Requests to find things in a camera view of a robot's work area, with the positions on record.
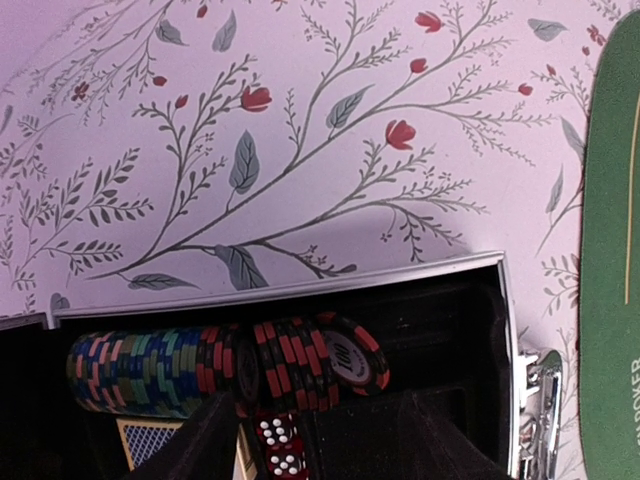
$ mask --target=metal latch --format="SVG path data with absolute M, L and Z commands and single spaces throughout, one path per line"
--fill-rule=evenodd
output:
M 563 366 L 556 350 L 519 357 L 520 480 L 555 480 Z

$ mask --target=poker case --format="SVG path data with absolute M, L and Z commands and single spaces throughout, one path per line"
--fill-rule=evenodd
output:
M 199 300 L 1 320 L 2 478 L 117 479 L 128 471 L 115 417 L 82 410 L 67 386 L 66 354 L 79 335 L 252 324 L 325 310 L 348 315 L 378 340 L 391 369 L 382 401 L 407 390 L 451 393 L 442 398 L 455 399 L 445 403 L 484 455 L 513 478 L 555 478 L 562 360 L 556 351 L 518 344 L 502 252 Z M 341 391 L 341 406 L 374 398 Z M 322 418 L 311 421 L 327 428 Z M 347 428 L 346 421 L 338 425 Z M 322 458 L 326 449 L 318 438 L 305 447 L 313 449 L 311 457 L 321 465 L 331 459 Z M 25 452 L 31 453 L 28 471 L 17 460 Z M 225 458 L 233 454 L 229 448 L 219 453 Z M 212 478 L 228 477 L 220 475 Z M 311 477 L 340 480 L 322 475 Z

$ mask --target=yellow line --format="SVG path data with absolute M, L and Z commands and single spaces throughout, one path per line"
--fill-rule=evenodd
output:
M 633 234 L 633 173 L 636 163 L 636 142 L 638 139 L 638 123 L 640 121 L 640 93 L 636 104 L 636 118 L 633 122 L 633 137 L 631 138 L 631 158 L 629 159 L 629 205 L 627 216 L 627 270 L 624 277 L 624 304 L 629 305 L 631 296 L 631 241 Z

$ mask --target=floral pattern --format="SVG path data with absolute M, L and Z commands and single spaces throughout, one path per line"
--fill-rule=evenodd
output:
M 637 3 L 97 0 L 0 87 L 2 313 L 507 250 L 521 337 L 570 369 L 558 478 L 584 478 L 585 132 Z

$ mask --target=green felt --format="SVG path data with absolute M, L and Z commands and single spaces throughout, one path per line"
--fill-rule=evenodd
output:
M 603 52 L 587 142 L 580 419 L 590 480 L 640 479 L 639 95 L 636 12 L 617 25 Z

